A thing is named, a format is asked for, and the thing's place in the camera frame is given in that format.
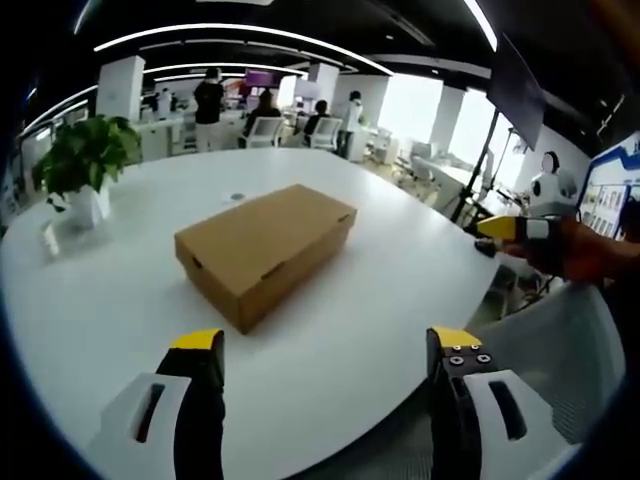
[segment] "display screen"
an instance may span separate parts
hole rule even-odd
[[[544,96],[524,59],[504,34],[494,55],[487,99],[534,150],[542,127]]]
[[[247,70],[244,74],[244,83],[247,87],[275,87],[278,82],[279,78],[275,78],[273,72],[265,70]]]

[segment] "box lid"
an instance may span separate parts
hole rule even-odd
[[[356,210],[303,185],[250,200],[176,233],[194,261],[240,296]]]

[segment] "hand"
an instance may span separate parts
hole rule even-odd
[[[612,271],[611,242],[598,235],[586,225],[573,218],[565,218],[560,223],[561,245],[558,253],[562,256],[562,272],[549,270],[548,259],[542,258],[540,252],[521,244],[505,244],[502,251],[508,255],[526,258],[527,262],[537,270],[562,277],[575,282],[595,283],[608,277]]]

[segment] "potted plant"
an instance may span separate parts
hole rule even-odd
[[[64,211],[60,201],[65,202],[77,223],[91,228],[111,211],[107,178],[117,182],[125,165],[139,159],[140,137],[129,121],[98,115],[56,131],[51,149],[32,171],[33,182],[45,188],[56,211]]]

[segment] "chair backrest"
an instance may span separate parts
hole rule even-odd
[[[429,168],[429,163],[426,159],[416,155],[411,155],[410,162],[411,170],[413,170],[413,174],[416,177],[425,181],[431,179],[431,169]]]
[[[413,142],[411,146],[411,157],[420,157],[428,160],[433,155],[431,144],[422,142]]]
[[[311,135],[316,137],[333,137],[333,135],[338,133],[341,123],[341,118],[322,117],[318,120],[316,128]]]
[[[384,128],[378,128],[378,134],[373,138],[374,148],[386,149],[389,148],[391,143],[391,137],[393,133],[390,130]]]
[[[342,119],[323,117],[318,120],[315,130],[310,136],[309,146],[311,148],[336,149],[338,130],[342,124]]]
[[[585,439],[624,375],[618,331],[592,286],[566,284],[472,333],[498,367],[513,370],[551,405],[553,425],[569,443]]]
[[[257,117],[249,137],[252,140],[272,140],[277,137],[284,124],[282,117]]]

